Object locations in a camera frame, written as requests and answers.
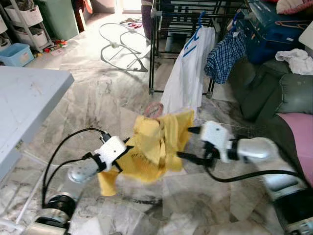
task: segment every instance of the yellow cloth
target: yellow cloth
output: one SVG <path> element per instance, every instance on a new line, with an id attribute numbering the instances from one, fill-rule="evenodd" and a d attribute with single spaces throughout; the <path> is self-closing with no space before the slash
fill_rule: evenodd
<path id="1" fill-rule="evenodd" d="M 142 182 L 153 182 L 167 170 L 181 171 L 182 162 L 176 152 L 182 151 L 189 139 L 187 128 L 192 126 L 193 111 L 166 115 L 158 119 L 139 116 L 134 125 L 134 136 L 126 145 L 134 146 L 116 160 L 122 173 Z M 98 174 L 103 196 L 116 194 L 115 181 L 119 172 L 113 167 Z"/>

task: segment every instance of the marble floor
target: marble floor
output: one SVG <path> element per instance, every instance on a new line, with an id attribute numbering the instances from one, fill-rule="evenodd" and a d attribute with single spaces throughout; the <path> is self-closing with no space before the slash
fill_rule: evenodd
<path id="1" fill-rule="evenodd" d="M 45 54 L 28 67 L 68 70 L 75 82 L 43 123 L 32 143 L 23 147 L 24 157 L 17 163 L 0 188 L 0 216 L 15 221 L 39 179 L 44 165 L 30 160 L 37 156 L 47 161 L 57 144 L 68 134 L 86 127 L 107 130 L 126 138 L 132 135 L 134 120 L 143 114 L 161 94 L 148 94 L 148 73 L 122 72 L 100 60 L 100 50 L 107 42 L 98 28 L 107 22 L 118 22 L 117 15 L 95 14 L 86 32 L 69 40 L 63 54 Z M 149 59 L 142 59 L 149 67 Z M 174 60 L 158 60 L 156 89 L 164 88 Z M 251 125 L 243 121 L 238 104 L 229 87 L 215 89 L 213 99 L 203 97 L 199 119 L 224 123 L 236 134 L 249 135 Z M 199 153 L 201 143 L 192 136 L 186 152 Z M 84 133 L 67 142 L 56 156 L 55 164 L 80 158 L 100 146 L 96 133 Z M 218 163 L 214 174 L 231 177 L 253 171 L 244 163 Z M 66 170 L 51 183 L 52 195 Z M 280 235 L 283 231 L 260 179 L 219 183 L 200 166 L 184 161 L 184 170 L 168 172 L 153 184 L 118 177 L 118 194 L 100 195 L 97 179 L 88 184 L 71 222 L 71 232 L 81 234 L 81 226 L 97 219 L 104 235 Z M 40 208 L 37 190 L 19 224 L 27 226 Z M 0 225 L 1 235 L 21 232 Z"/>

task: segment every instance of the wall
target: wall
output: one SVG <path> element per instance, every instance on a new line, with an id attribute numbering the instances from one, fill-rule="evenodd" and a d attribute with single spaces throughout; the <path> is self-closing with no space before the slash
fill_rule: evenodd
<path id="1" fill-rule="evenodd" d="M 115 0 L 93 0 L 92 7 L 95 13 L 114 13 Z"/>

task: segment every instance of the gray sofa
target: gray sofa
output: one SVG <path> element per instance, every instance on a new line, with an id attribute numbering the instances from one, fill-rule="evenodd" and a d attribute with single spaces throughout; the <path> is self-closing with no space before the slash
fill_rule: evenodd
<path id="1" fill-rule="evenodd" d="M 276 113 L 312 115 L 313 76 L 292 74 L 287 63 L 275 59 L 254 65 L 243 57 L 228 80 L 244 118 L 256 123 L 259 136 L 273 140 L 285 161 L 303 175 L 294 134 Z"/>
<path id="2" fill-rule="evenodd" d="M 246 57 L 228 78 L 245 119 L 259 122 L 276 113 L 313 113 L 313 76 L 292 74 L 275 59 L 254 65 Z"/>

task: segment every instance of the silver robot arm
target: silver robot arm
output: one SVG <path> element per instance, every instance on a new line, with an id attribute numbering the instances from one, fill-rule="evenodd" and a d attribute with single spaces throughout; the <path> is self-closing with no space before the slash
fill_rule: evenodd
<path id="1" fill-rule="evenodd" d="M 209 148 L 218 150 L 225 163 L 237 160 L 254 164 L 258 171 L 296 173 L 281 158 L 277 145 L 267 138 L 230 140 L 228 130 L 213 121 L 205 123 L 199 134 Z M 295 175 L 274 173 L 262 175 L 262 179 L 285 234 L 313 235 L 313 190 Z"/>
<path id="2" fill-rule="evenodd" d="M 64 182 L 35 221 L 23 235 L 68 235 L 69 222 L 75 212 L 86 184 L 99 172 L 109 171 L 115 160 L 128 148 L 117 136 L 107 141 L 88 158 L 76 162 L 67 172 Z"/>

